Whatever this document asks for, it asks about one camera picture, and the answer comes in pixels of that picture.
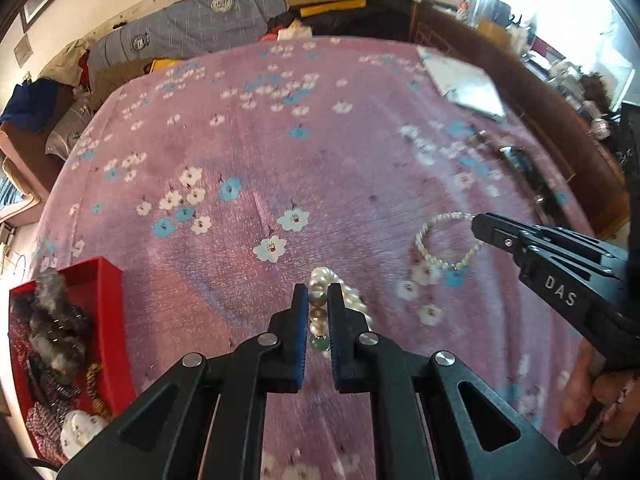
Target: red tray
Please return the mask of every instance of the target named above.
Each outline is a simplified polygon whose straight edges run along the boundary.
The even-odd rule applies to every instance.
[[[86,370],[93,363],[101,363],[96,388],[113,415],[119,415],[136,397],[131,381],[129,358],[124,334],[122,313],[122,271],[104,258],[92,258],[60,269],[65,277],[71,303],[87,313],[94,323],[94,336],[87,349],[86,367],[76,376],[74,383],[81,389],[79,409],[95,414],[92,402],[86,394]],[[10,292],[10,296],[33,292],[35,282],[23,283]],[[15,392],[24,420],[33,407],[25,371],[18,364],[17,355],[10,345],[11,368],[14,375]],[[29,434],[38,456],[40,451]]]

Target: circular logo on cushion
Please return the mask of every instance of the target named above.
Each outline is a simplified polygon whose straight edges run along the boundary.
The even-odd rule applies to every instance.
[[[234,6],[234,0],[213,0],[211,10],[213,12],[227,12]]]
[[[134,52],[140,52],[146,46],[149,46],[149,35],[146,32],[144,34],[136,34],[131,40],[131,49]]]

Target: blue cloth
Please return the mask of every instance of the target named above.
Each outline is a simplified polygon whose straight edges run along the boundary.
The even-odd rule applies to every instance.
[[[31,84],[16,85],[14,94],[0,116],[0,123],[11,121],[30,132],[37,133],[53,117],[62,85],[51,79],[37,79]]]
[[[16,189],[11,181],[7,177],[0,180],[0,208],[20,202],[20,200],[22,200],[22,193]]]

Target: floral tablecloth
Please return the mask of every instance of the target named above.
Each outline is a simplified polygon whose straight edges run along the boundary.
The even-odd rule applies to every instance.
[[[431,215],[498,212],[536,222],[470,125],[525,146],[576,230],[589,233],[542,147],[448,103],[410,44],[351,38],[259,43],[193,59],[111,95],[60,174],[35,270],[101,255],[124,271],[138,391],[187,352],[214,356],[262,332],[296,282],[328,266],[357,287],[372,328],[424,355],[457,354],[543,433],[575,355],[567,323],[484,248],[425,272],[414,237]],[[425,240],[455,258],[469,225]],[[333,391],[308,350],[303,391],[268,400],[263,478],[374,477],[366,396]]]

